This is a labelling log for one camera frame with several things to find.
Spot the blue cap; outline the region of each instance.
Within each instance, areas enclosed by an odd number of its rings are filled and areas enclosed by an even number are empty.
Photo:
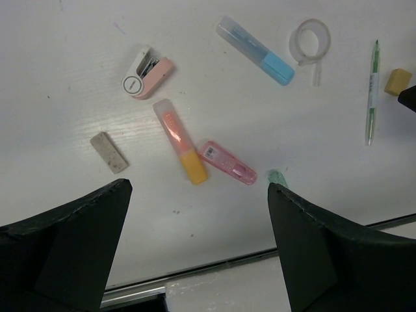
[[[289,84],[294,76],[293,68],[272,52],[261,61],[260,67],[282,86]]]

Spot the white table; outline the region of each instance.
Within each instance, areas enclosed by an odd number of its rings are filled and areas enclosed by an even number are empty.
[[[311,86],[311,67],[278,85],[215,33],[224,14],[292,66],[290,34],[321,19],[332,35],[322,86]],[[380,91],[373,146],[364,132],[373,43],[380,88],[392,69],[416,73],[415,16],[414,0],[2,1],[1,225],[130,179],[111,287],[273,248],[273,168],[299,195],[361,224],[414,213],[416,114]],[[120,86],[142,43],[177,66],[147,101]],[[210,167],[192,186],[151,107],[163,98],[195,143],[221,143],[258,182]],[[131,164],[121,174],[89,143],[100,131]]]

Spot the tape roll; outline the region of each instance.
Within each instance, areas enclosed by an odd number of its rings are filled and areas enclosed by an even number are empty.
[[[300,37],[306,30],[311,31],[318,38],[318,51],[315,55],[308,55],[300,47]],[[315,64],[312,85],[320,84],[320,73],[322,71],[321,61],[328,53],[331,47],[331,34],[328,27],[319,19],[309,19],[304,21],[292,33],[289,40],[289,51],[292,57],[298,62],[299,66]]]

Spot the green pen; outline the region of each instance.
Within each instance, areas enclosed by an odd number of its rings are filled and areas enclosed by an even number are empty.
[[[367,126],[365,130],[365,141],[367,145],[371,145],[374,138],[374,129],[376,125],[376,109],[378,100],[378,81],[380,71],[380,46],[378,40],[372,50],[371,58],[371,75],[369,88],[369,108],[367,112]]]

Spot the scratch on table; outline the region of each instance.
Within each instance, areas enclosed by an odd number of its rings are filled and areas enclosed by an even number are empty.
[[[122,34],[126,34],[125,32],[124,32],[124,30],[123,29],[121,29],[121,27],[117,24],[117,22],[115,21],[114,23],[113,23],[113,25],[114,25],[114,27],[116,27]]]

